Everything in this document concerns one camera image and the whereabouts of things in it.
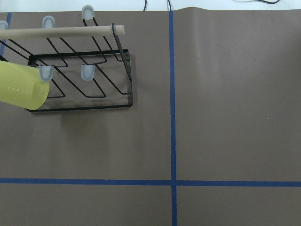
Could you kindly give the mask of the yellow cup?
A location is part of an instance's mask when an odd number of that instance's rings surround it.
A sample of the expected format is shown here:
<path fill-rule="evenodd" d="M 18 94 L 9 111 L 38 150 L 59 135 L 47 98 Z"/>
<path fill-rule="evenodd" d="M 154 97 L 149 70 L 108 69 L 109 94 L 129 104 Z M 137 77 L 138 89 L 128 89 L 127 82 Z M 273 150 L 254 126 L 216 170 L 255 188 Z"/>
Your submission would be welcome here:
<path fill-rule="evenodd" d="M 50 84 L 40 79 L 38 68 L 0 62 L 1 102 L 36 110 L 46 101 Z"/>

